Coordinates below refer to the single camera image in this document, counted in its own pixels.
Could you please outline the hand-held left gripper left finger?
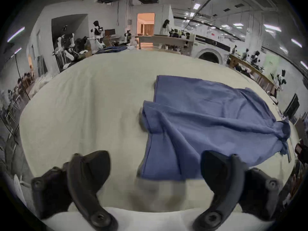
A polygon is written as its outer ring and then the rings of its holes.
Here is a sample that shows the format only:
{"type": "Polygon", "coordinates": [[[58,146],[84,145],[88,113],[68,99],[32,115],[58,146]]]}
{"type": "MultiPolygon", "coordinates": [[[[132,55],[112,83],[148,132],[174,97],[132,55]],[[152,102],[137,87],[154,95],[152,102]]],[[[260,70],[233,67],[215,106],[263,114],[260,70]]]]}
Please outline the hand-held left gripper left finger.
{"type": "Polygon", "coordinates": [[[96,231],[116,231],[118,222],[106,211],[97,192],[108,179],[111,160],[108,151],[96,151],[86,156],[75,153],[62,168],[53,167],[31,180],[36,214],[44,220],[67,212],[74,203],[84,220],[96,231]]]}

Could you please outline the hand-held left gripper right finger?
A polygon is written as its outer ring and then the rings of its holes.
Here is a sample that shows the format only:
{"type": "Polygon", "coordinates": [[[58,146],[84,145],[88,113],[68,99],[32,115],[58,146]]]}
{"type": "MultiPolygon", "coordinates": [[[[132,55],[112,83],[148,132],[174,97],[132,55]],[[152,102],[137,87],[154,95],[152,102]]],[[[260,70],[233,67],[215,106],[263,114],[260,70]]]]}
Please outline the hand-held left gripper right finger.
{"type": "Polygon", "coordinates": [[[245,214],[273,220],[281,189],[278,179],[256,167],[248,168],[237,154],[225,156],[214,151],[202,152],[201,175],[214,196],[210,207],[195,219],[194,230],[217,230],[237,204],[245,214]]]}

